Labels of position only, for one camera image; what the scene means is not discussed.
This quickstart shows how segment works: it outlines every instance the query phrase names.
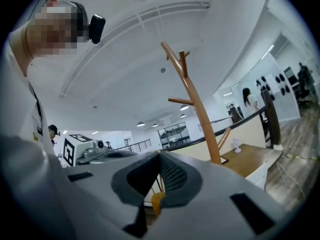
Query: white ceiling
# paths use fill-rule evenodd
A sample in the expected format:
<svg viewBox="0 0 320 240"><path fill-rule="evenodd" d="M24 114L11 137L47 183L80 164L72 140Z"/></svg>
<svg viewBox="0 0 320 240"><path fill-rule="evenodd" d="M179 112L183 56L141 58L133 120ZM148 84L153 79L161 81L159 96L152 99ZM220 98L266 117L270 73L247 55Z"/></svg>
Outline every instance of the white ceiling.
<svg viewBox="0 0 320 240"><path fill-rule="evenodd" d="M264 0L61 1L82 3L89 18L93 14L106 18L101 42L81 43L76 54L63 59L37 59L30 65L29 78L49 123L79 131L134 130L139 121L152 125L167 116L179 120L181 105L168 102L168 97L188 96L160 42L166 41L176 54L190 51L188 73L205 101L236 62L264 4ZM239 17L243 11L244 20ZM184 113L190 116L195 111Z"/></svg>

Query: desk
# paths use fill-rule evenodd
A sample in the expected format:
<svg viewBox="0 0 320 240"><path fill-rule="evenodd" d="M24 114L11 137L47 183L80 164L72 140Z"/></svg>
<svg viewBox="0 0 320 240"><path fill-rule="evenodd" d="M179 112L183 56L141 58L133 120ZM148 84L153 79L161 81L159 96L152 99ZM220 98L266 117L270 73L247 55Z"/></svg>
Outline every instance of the desk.
<svg viewBox="0 0 320 240"><path fill-rule="evenodd" d="M229 160L223 164L223 166L235 171L244 178L248 177L262 166L265 159L267 160L267 167L269 169L283 153L279 150L247 144L242 144L239 147L241 153L235 153L235 150L233 149L222 154L222 157Z"/></svg>

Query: woman with long black hair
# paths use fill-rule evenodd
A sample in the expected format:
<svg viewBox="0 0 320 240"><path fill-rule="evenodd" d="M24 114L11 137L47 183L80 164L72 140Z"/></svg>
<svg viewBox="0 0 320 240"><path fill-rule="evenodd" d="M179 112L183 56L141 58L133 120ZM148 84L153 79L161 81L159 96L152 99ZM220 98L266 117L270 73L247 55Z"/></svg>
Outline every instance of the woman with long black hair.
<svg viewBox="0 0 320 240"><path fill-rule="evenodd" d="M244 88L242 90L243 102L244 105L248 108L248 111L251 114L259 110L258 101L255 95L253 95L249 88Z"/></svg>

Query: yellow part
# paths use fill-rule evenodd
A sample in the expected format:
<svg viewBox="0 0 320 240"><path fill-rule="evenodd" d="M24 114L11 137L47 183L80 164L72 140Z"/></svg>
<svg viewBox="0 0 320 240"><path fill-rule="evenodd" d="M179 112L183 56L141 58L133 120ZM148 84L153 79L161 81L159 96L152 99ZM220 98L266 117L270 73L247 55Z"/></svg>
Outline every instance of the yellow part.
<svg viewBox="0 0 320 240"><path fill-rule="evenodd" d="M282 156L283 158L299 158L299 159L313 159L313 160L320 160L319 158L317 157L302 157L302 156L297 156L297 155L285 155L285 156Z"/></svg>
<svg viewBox="0 0 320 240"><path fill-rule="evenodd" d="M165 196L166 196L165 193L158 192L158 193L155 193L151 198L151 204L152 204L153 211L157 215L161 214L160 202Z"/></svg>
<svg viewBox="0 0 320 240"><path fill-rule="evenodd" d="M38 139L38 137L35 135L35 133L33 132L33 139L35 140L35 141L39 141L39 139Z"/></svg>

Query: window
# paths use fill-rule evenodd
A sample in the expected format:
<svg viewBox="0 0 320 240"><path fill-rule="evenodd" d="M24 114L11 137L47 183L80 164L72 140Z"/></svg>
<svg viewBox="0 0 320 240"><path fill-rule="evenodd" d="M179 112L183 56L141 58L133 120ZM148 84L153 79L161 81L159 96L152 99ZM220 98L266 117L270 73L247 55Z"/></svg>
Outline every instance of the window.
<svg viewBox="0 0 320 240"><path fill-rule="evenodd" d="M158 130L162 148L178 146L190 142L189 132L185 122Z"/></svg>

